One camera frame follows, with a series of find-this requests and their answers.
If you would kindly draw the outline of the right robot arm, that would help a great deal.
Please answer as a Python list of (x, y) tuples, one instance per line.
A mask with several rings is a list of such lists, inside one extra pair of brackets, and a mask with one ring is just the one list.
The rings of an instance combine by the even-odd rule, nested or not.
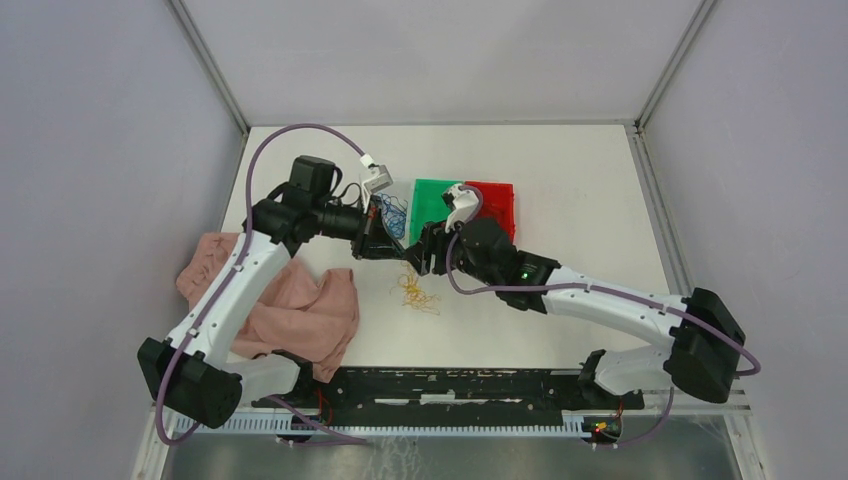
[(558, 261), (516, 248), (488, 218), (453, 231), (430, 223), (405, 258), (421, 275), (464, 273), (521, 311), (574, 317), (623, 332), (644, 346), (596, 350), (577, 382), (580, 400), (602, 408), (617, 395), (676, 387), (696, 399), (725, 403), (749, 359), (746, 335), (715, 292), (650, 294), (595, 280)]

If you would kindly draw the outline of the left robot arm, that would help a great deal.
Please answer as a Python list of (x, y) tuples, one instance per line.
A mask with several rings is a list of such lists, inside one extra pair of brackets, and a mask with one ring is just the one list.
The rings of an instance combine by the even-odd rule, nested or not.
[(355, 258), (400, 259), (404, 249), (380, 218), (377, 192), (391, 186), (388, 169), (363, 155), (362, 201), (333, 198), (341, 178), (332, 162), (299, 156), (289, 179), (250, 202), (235, 248), (188, 315), (163, 340), (146, 339), (137, 358), (162, 416), (170, 408), (196, 425), (218, 428), (243, 405), (278, 394), (307, 404), (314, 379), (293, 356), (277, 353), (231, 361), (233, 341), (272, 279), (315, 236), (350, 242)]

